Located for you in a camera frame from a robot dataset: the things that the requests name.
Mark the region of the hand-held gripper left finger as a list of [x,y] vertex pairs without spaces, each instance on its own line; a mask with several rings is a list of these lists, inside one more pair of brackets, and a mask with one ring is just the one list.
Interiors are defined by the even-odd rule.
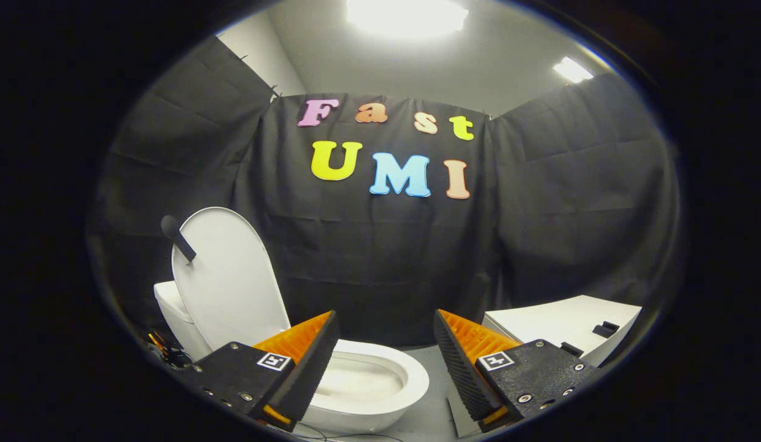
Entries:
[[327,311],[255,345],[232,341],[187,370],[187,386],[215,405],[291,432],[311,404],[339,339]]

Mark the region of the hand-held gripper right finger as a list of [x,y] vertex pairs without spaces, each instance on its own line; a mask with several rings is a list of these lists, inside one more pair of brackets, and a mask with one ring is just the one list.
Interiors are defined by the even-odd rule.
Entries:
[[599,373],[565,343],[521,343],[442,309],[433,333],[457,395],[483,433],[543,413]]

